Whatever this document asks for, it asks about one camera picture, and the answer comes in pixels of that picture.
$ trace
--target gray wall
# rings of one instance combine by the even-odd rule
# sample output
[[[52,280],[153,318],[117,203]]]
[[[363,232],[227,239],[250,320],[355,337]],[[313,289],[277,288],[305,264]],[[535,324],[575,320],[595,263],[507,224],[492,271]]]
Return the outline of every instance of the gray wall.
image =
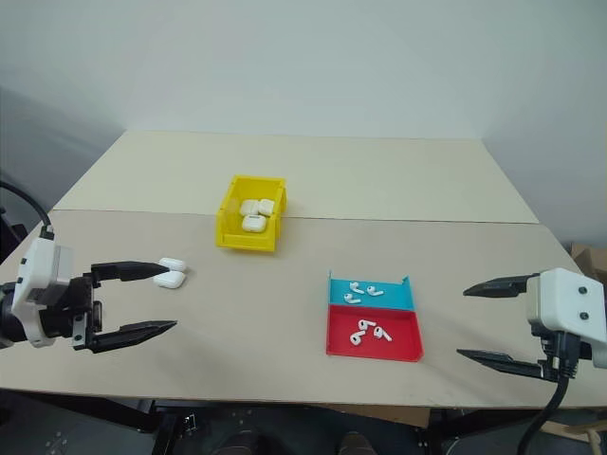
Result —
[[[481,137],[607,245],[606,48],[602,0],[4,0],[2,173],[50,207],[125,128]]]

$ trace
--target yellow plastic bin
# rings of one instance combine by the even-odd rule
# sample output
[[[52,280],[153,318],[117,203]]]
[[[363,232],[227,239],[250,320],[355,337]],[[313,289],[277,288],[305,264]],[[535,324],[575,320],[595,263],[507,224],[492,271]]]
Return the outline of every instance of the yellow plastic bin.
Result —
[[[271,199],[274,210],[267,219],[264,232],[242,229],[240,205],[245,199]],[[235,175],[226,197],[217,212],[215,242],[217,246],[257,251],[274,251],[281,235],[281,214],[286,209],[286,189],[283,178]]]

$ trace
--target red tray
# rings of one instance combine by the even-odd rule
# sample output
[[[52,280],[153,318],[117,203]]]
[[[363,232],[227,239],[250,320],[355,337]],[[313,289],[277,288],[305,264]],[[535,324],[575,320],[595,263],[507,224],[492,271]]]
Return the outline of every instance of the red tray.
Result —
[[[350,336],[359,331],[360,319],[376,322],[392,341],[375,338],[371,327],[361,337],[362,342],[353,345]],[[424,354],[417,316],[414,311],[329,305],[326,353],[416,362]]]

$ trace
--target tabletop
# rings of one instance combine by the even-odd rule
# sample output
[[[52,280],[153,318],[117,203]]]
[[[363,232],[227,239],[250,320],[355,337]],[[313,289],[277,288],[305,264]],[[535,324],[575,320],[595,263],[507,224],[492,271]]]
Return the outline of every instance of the tabletop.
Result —
[[[364,153],[380,159],[363,162]],[[260,160],[270,160],[267,173]],[[320,162],[328,168],[317,168]],[[370,168],[377,172],[368,174]],[[214,245],[213,214],[234,173],[287,178],[289,206],[276,253]],[[351,173],[355,181],[346,178]],[[522,300],[465,298],[462,291],[556,266],[577,271],[480,141],[129,132],[51,218],[58,243],[75,251],[75,275],[100,262],[186,261],[188,278],[179,289],[151,280],[105,282],[96,294],[105,331],[147,319],[178,324],[100,355],[74,352],[64,339],[45,349],[20,343],[0,352],[0,387],[464,408],[542,407],[554,390],[455,352],[542,358]],[[0,280],[14,280],[29,240],[0,266]],[[327,355],[329,270],[348,280],[410,277],[423,358]],[[581,362],[564,405],[607,404],[605,374]]]
[[[273,255],[217,248],[214,217],[57,210],[57,241],[75,251],[75,273],[94,262],[177,257],[181,288],[105,282],[104,328],[147,319],[178,324],[141,345],[93,355],[67,340],[2,351],[0,386],[119,396],[437,407],[543,406],[554,385],[509,376],[456,348],[534,361],[523,300],[465,298],[479,281],[576,267],[541,225],[285,219]],[[27,242],[0,269],[15,276]],[[409,276],[424,343],[417,363],[325,353],[327,274],[399,282]],[[604,399],[605,371],[581,362],[565,406]]]

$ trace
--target blue and red tray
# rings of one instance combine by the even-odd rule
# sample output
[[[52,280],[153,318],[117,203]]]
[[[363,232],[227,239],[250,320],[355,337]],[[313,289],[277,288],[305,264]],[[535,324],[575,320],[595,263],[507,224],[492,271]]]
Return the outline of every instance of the blue and red tray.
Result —
[[[374,286],[384,291],[381,296],[356,294],[350,282],[358,282],[359,289]],[[354,294],[360,303],[347,303],[344,294]],[[385,330],[392,341],[373,336],[373,327],[355,346],[350,336],[359,331],[359,320],[371,320]],[[326,353],[352,357],[382,358],[416,362],[424,354],[417,314],[409,278],[402,283],[335,280],[329,273],[329,311],[327,319]]]

